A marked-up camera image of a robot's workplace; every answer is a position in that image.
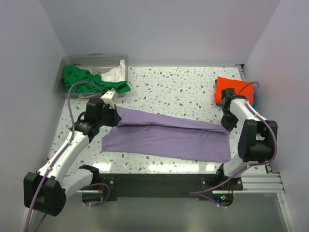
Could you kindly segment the purple t shirt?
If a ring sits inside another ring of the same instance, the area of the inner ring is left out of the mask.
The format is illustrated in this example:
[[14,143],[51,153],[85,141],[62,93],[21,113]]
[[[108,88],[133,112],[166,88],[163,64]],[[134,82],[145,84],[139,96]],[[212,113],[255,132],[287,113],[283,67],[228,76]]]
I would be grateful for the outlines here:
[[102,151],[165,158],[230,161],[229,133],[221,125],[118,108],[121,121],[102,138]]

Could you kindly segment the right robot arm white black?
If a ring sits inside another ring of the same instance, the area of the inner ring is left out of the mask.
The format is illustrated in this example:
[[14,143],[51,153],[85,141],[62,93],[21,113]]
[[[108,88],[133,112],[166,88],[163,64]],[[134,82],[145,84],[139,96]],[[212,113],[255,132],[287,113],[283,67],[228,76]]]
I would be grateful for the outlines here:
[[236,94],[233,88],[222,90],[221,95],[221,125],[229,132],[237,127],[237,123],[242,125],[238,154],[222,164],[209,181],[213,188],[225,190],[232,185],[232,179],[239,178],[247,169],[274,160],[277,154],[278,124],[261,116],[245,96]]

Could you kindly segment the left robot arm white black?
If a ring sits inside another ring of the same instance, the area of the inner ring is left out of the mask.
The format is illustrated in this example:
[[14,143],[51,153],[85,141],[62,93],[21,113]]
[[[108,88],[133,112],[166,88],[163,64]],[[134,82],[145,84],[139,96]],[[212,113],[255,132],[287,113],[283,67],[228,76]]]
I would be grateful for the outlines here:
[[60,149],[37,172],[29,172],[24,177],[25,207],[57,216],[76,191],[84,186],[96,189],[100,184],[98,168],[83,165],[72,177],[67,177],[66,173],[101,127],[114,127],[120,121],[113,98],[90,99],[86,110],[73,122]]

